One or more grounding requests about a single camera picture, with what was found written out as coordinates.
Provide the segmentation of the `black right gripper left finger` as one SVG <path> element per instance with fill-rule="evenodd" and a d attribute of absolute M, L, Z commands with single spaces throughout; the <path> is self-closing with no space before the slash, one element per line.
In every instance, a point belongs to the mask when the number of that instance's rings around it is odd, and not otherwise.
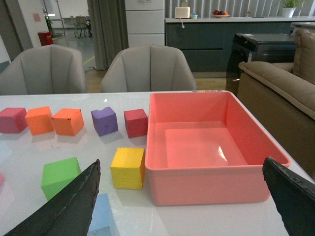
<path fill-rule="evenodd" d="M 99 193 L 100 161 L 96 160 L 7 236 L 86 236 Z"/>

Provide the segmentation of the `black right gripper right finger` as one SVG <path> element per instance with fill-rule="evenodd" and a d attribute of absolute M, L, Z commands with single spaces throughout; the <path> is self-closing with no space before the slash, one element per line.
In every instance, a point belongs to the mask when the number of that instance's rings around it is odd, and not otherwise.
<path fill-rule="evenodd" d="M 315 184 L 271 157 L 264 160 L 263 176 L 290 236 L 315 234 Z"/>

